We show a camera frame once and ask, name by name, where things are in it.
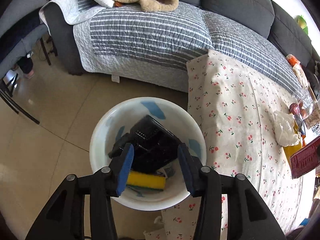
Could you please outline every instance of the blue foam pad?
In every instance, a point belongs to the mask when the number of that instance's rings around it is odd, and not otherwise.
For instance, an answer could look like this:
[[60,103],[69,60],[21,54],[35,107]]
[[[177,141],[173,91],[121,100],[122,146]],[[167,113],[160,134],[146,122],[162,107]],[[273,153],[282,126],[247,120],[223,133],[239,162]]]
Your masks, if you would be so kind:
[[122,165],[122,168],[121,168],[121,170],[119,172],[119,176],[118,176],[118,187],[116,189],[116,193],[119,196],[121,195],[121,193],[125,189],[125,186],[126,186],[126,183],[128,180],[128,176],[129,176],[129,172],[131,169],[132,161],[133,161],[133,156],[134,156],[134,148],[133,148],[133,145],[130,144],[130,147],[128,149],[127,155],[124,159],[124,163]]
[[195,188],[193,187],[192,174],[191,174],[190,168],[188,167],[188,162],[187,162],[182,144],[178,146],[178,160],[181,167],[183,179],[186,184],[186,188],[191,195],[194,195]]

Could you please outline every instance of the yellow sponge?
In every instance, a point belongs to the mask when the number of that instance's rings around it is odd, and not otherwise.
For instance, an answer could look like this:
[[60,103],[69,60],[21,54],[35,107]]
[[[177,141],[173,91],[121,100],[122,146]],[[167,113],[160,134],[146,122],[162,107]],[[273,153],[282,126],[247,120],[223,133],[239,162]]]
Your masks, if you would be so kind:
[[127,185],[154,188],[154,189],[164,189],[165,177],[144,174],[137,171],[130,171]]

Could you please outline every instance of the cherry print tablecloth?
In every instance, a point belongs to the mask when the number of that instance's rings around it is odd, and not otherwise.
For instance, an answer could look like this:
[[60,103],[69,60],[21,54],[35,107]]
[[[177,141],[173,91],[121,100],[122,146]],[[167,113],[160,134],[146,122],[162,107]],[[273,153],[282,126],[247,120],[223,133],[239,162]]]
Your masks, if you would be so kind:
[[[284,233],[289,232],[305,218],[305,212],[298,210],[303,178],[291,178],[270,114],[288,113],[294,99],[266,76],[214,50],[189,61],[187,69],[188,113],[203,132],[206,165],[223,175],[245,174]],[[311,200],[312,188],[308,192]],[[223,195],[221,239],[227,237],[226,200]],[[188,197],[162,210],[167,240],[192,239],[199,204],[199,198]]]

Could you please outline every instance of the white wall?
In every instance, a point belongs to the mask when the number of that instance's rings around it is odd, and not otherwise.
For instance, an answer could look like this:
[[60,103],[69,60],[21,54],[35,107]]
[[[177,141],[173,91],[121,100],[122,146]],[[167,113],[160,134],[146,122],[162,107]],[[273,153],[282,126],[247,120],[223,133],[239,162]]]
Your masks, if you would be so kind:
[[301,0],[273,0],[292,17],[302,15],[307,22],[308,36],[317,53],[320,53],[320,32]]

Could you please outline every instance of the gray sofa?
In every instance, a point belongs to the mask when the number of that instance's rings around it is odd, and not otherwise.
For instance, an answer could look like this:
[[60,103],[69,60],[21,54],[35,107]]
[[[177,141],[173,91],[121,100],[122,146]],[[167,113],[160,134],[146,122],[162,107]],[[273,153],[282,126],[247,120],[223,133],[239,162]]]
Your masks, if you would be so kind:
[[[287,87],[286,89],[290,92],[293,92],[297,86],[292,87],[294,83],[292,80],[290,81],[292,77],[287,77],[290,68],[288,68],[284,56],[287,54],[295,55],[311,73],[315,72],[315,61],[320,61],[320,59],[311,45],[310,38],[295,20],[275,2],[271,0],[180,0],[180,2],[202,9],[199,15],[209,29],[213,49],[235,57],[275,81],[279,80],[280,76],[280,79],[284,79],[280,85],[288,83],[287,86],[291,86],[291,88]],[[45,8],[44,14],[61,62],[70,74],[84,73],[85,69],[82,66],[73,35],[73,26],[64,21],[62,12],[56,4],[49,4]],[[230,29],[223,29],[226,24],[231,26]],[[246,39],[252,40],[251,44],[244,42]],[[141,62],[145,60],[134,58],[134,56],[131,58]],[[186,75],[181,75],[181,79],[185,80],[180,82],[186,84],[183,88],[177,88],[165,82],[154,82],[152,80],[159,79],[156,73],[154,75],[154,79],[146,79],[145,81],[178,90],[187,90]],[[127,77],[144,80],[141,75]]]

